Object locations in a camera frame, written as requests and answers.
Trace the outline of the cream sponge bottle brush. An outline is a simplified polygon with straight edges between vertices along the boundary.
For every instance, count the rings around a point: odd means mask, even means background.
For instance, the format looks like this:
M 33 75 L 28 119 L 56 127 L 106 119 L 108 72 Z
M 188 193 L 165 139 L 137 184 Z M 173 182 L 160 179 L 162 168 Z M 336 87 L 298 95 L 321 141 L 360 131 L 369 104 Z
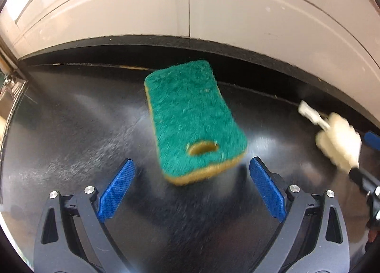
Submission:
M 305 101 L 300 102 L 298 112 L 321 128 L 316 135 L 316 145 L 332 164 L 346 173 L 359 168 L 361 137 L 346 119 L 337 113 L 331 113 L 328 119 L 323 119 Z

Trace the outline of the stainless steel sink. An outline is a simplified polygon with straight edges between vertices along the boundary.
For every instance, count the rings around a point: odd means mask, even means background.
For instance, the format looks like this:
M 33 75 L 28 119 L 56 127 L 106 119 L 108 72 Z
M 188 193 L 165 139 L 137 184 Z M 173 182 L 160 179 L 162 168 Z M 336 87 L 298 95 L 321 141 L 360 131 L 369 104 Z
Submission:
M 10 122 L 26 89 L 27 82 L 20 71 L 4 76 L 1 85 L 1 155 L 3 155 Z

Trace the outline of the green yellow sponge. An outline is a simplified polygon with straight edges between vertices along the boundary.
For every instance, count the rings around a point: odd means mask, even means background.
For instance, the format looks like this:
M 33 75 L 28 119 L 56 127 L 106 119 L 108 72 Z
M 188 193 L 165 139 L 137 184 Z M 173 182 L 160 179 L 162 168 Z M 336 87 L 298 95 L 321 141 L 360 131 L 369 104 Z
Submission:
M 247 138 L 220 93 L 207 61 L 156 70 L 144 88 L 164 178 L 184 186 L 236 166 Z

